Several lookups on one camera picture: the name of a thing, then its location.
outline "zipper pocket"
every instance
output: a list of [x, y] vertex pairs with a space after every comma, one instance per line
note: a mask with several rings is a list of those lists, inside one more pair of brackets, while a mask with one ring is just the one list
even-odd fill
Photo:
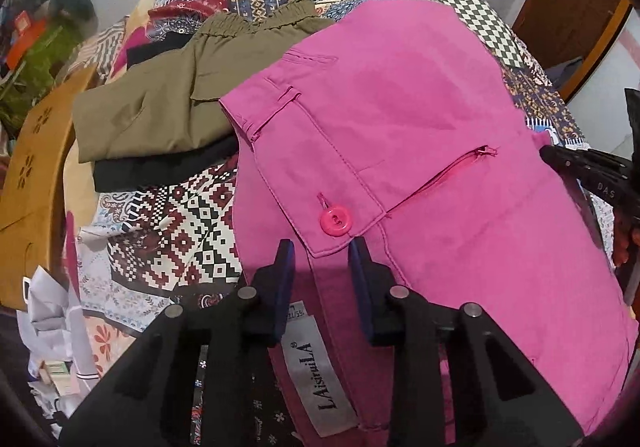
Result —
[[457, 159], [455, 159], [453, 162], [451, 162], [451, 164], [449, 164], [447, 167], [445, 167], [442, 171], [440, 171], [439, 173], [437, 173], [436, 176], [434, 176], [433, 178], [431, 178], [426, 184], [424, 184], [422, 187], [420, 187], [417, 191], [415, 191], [414, 193], [412, 193], [408, 198], [402, 200], [398, 205], [396, 205], [395, 207], [393, 207], [391, 210], [389, 210], [387, 212], [387, 215], [391, 214], [392, 211], [396, 210], [396, 208], [398, 208], [401, 204], [403, 204], [404, 202], [406, 202], [407, 200], [413, 198], [414, 196], [417, 196], [418, 194], [426, 191], [427, 189], [433, 188], [436, 185], [441, 184], [442, 182], [445, 181], [445, 179], [447, 178], [447, 176], [454, 170], [457, 169], [458, 167], [461, 167], [463, 165], [468, 165], [470, 166], [471, 164], [473, 164], [476, 160], [478, 160], [481, 156], [495, 156], [498, 154], [497, 150], [494, 150], [494, 148], [490, 148], [489, 146], [481, 146], [480, 148], [476, 148], [474, 150], [468, 151], [468, 153], [463, 154], [462, 156], [458, 157]]

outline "red fabric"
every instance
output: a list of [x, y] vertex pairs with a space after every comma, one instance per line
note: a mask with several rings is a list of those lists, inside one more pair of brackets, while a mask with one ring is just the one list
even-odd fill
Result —
[[166, 5], [152, 8], [149, 20], [179, 18], [185, 14], [198, 14], [203, 20], [217, 12], [228, 12], [228, 0], [172, 0]]

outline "belt loop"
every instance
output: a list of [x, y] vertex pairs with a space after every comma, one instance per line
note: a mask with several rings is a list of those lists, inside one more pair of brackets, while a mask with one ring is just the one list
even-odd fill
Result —
[[293, 99], [295, 99], [300, 92], [296, 90], [293, 86], [286, 87], [284, 93], [280, 95], [277, 101], [273, 104], [270, 104], [265, 109], [260, 110], [253, 117], [250, 117], [243, 125], [242, 131], [249, 139], [249, 142], [254, 143], [258, 137], [260, 137], [260, 130], [264, 127], [267, 122], [271, 120], [271, 118], [284, 108], [287, 104], [290, 103]]

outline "clothing label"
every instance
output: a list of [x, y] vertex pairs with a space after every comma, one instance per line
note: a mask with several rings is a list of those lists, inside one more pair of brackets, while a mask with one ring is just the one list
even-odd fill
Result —
[[316, 319], [288, 321], [281, 344], [289, 376], [318, 436], [356, 427], [358, 417], [331, 365]]
[[303, 301], [292, 302], [289, 305], [289, 313], [287, 314], [287, 322], [293, 321], [300, 317], [306, 317], [306, 308]]

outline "pink fabric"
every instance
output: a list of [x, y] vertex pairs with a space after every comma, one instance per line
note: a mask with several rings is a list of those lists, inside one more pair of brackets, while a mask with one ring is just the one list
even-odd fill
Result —
[[78, 280], [78, 253], [76, 250], [76, 235], [74, 234], [74, 214], [71, 211], [66, 212], [65, 217], [65, 254], [63, 263], [66, 274], [71, 285], [76, 291], [76, 295], [80, 297], [80, 284]]
[[[240, 140], [236, 247], [251, 278], [296, 246], [292, 300], [314, 315], [360, 426], [321, 439], [281, 350], [276, 375], [305, 444], [383, 446], [392, 352], [360, 332], [346, 246], [431, 302], [476, 301], [586, 431], [611, 407], [637, 325], [562, 180], [538, 155], [498, 63], [450, 7], [376, 0], [297, 44], [222, 100]], [[472, 150], [434, 185], [430, 179]], [[319, 194], [351, 211], [324, 234]]]
[[150, 42], [151, 40], [146, 36], [145, 27], [137, 27], [137, 29], [131, 33], [129, 38], [120, 47], [118, 56], [113, 62], [113, 67], [111, 68], [111, 75], [114, 76], [120, 68], [124, 68], [127, 65], [127, 48], [142, 46], [143, 44], [148, 44]]

